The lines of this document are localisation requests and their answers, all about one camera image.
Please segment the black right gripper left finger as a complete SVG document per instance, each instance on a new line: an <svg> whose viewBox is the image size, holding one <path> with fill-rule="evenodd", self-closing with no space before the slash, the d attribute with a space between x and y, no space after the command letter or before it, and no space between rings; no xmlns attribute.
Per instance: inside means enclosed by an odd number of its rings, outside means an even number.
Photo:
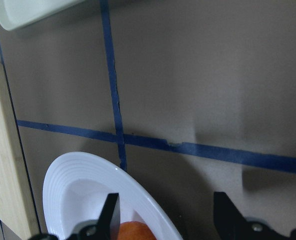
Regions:
<svg viewBox="0 0 296 240"><path fill-rule="evenodd" d="M119 193L109 193L97 222L98 240L116 240L120 228Z"/></svg>

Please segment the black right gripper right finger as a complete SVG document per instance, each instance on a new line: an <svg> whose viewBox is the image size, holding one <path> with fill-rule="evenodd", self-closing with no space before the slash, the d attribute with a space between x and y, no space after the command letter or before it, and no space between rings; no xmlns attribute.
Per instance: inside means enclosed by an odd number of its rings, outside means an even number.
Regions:
<svg viewBox="0 0 296 240"><path fill-rule="evenodd" d="M222 240L245 240L248 223L225 192L214 192L214 226Z"/></svg>

